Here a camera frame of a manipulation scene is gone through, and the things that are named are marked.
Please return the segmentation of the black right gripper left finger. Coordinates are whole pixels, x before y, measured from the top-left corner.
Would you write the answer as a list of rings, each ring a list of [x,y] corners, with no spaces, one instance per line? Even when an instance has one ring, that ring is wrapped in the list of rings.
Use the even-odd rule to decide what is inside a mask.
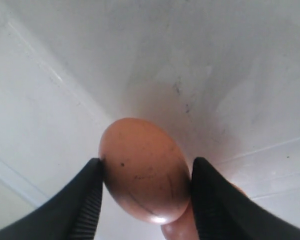
[[[92,158],[54,197],[0,229],[0,240],[93,240],[103,198],[103,164]]]

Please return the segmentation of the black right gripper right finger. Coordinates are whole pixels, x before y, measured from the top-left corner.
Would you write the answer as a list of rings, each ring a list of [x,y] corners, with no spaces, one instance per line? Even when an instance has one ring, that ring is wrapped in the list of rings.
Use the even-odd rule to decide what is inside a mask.
[[[300,240],[300,228],[251,201],[204,157],[193,162],[191,203],[201,240]]]

